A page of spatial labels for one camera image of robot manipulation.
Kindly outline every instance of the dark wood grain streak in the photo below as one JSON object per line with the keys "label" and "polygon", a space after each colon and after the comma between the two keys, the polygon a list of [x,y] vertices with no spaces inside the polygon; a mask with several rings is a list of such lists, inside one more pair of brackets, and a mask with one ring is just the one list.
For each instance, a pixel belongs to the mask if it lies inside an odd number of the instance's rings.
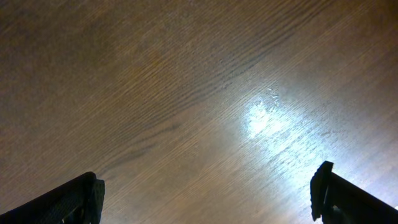
{"label": "dark wood grain streak", "polygon": [[0,3],[0,213],[92,170],[102,223],[310,223],[324,160],[397,206],[397,9]]}

